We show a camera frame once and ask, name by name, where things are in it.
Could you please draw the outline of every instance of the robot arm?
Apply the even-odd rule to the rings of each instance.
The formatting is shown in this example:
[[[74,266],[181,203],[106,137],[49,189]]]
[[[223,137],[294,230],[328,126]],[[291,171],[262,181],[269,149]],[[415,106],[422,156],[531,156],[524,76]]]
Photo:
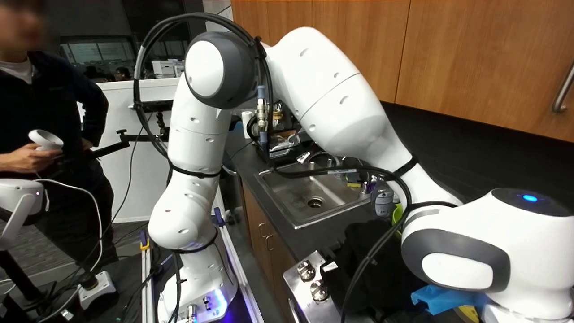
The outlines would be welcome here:
[[[515,205],[520,192],[508,196],[506,190],[461,205],[411,163],[411,153],[366,79],[321,32],[296,29],[266,52],[275,95],[327,153],[402,171],[411,203],[458,205],[431,205],[409,214],[404,260],[415,275],[445,287],[486,291],[497,303],[529,318],[556,320],[572,311],[572,216],[520,208]],[[185,251],[180,271],[185,284],[174,278],[167,284],[160,321],[169,321],[178,285],[180,309],[192,311],[199,321],[219,320],[237,291],[210,221],[217,176],[201,174],[221,169],[230,120],[224,108],[230,106],[219,106],[228,101],[219,101],[217,93],[255,88],[253,61],[250,49],[221,34],[199,36],[189,50],[189,74],[180,79],[171,119],[169,156],[178,169],[149,221],[149,233],[160,246]],[[406,205],[402,189],[389,185]]]

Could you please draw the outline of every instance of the countertop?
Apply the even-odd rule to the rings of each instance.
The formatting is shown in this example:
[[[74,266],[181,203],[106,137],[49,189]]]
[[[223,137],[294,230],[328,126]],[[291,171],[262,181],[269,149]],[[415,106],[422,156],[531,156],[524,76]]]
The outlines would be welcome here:
[[[278,235],[282,237],[287,250],[296,260],[305,259],[316,250],[323,251],[343,244],[345,228],[348,224],[375,219],[372,205],[364,205],[328,221],[323,221],[320,224],[294,230],[289,224],[289,221],[282,216],[282,210],[273,203],[271,196],[259,183],[259,172],[269,169],[269,165],[266,165],[257,156],[257,151],[250,144],[250,140],[246,140],[239,131],[230,133],[226,153],[232,158],[235,171],[242,178],[242,183],[253,192],[253,198],[266,212],[273,228],[278,232]]]
[[[574,208],[572,144],[391,104],[386,104],[386,113],[429,174],[454,189],[463,201],[474,201],[497,187],[522,187]],[[348,224],[375,219],[366,205],[316,226],[293,230],[260,187],[257,174],[269,167],[242,131],[230,133],[226,151],[298,260],[314,250],[341,244]]]

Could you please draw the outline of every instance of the blue light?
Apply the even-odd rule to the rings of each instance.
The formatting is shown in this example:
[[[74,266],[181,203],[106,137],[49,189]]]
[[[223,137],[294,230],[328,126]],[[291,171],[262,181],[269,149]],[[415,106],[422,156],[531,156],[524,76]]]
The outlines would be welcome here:
[[[522,199],[528,201],[528,203],[537,203],[538,201],[538,198],[533,196],[533,194],[522,194]]]

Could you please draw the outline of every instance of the wooden cabinet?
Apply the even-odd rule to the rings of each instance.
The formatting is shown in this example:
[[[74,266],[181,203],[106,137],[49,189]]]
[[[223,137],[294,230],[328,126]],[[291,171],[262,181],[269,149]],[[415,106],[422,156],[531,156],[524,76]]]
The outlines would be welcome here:
[[[409,0],[232,0],[233,20],[275,45],[316,27],[364,74],[381,101],[395,101]]]
[[[574,0],[232,0],[276,43],[311,25],[359,67],[381,101],[574,142],[553,102],[574,65]]]
[[[574,142],[574,111],[551,111],[572,13],[572,0],[411,0],[397,102]]]
[[[266,277],[266,282],[275,296],[275,303],[282,311],[285,321],[291,321],[291,312],[287,305],[287,285],[284,282],[284,273],[296,264],[294,257],[289,253],[282,237],[276,233],[273,224],[268,221],[264,210],[259,207],[251,190],[244,187],[244,208],[248,219],[248,232],[251,239],[253,255]]]

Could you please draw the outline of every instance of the sink basin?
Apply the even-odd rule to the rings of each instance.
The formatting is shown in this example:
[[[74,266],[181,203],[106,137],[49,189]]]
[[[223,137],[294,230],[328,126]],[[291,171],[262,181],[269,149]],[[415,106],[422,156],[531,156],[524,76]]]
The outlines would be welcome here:
[[[318,224],[370,199],[350,189],[339,176],[284,178],[275,171],[259,172],[259,181],[294,230]]]

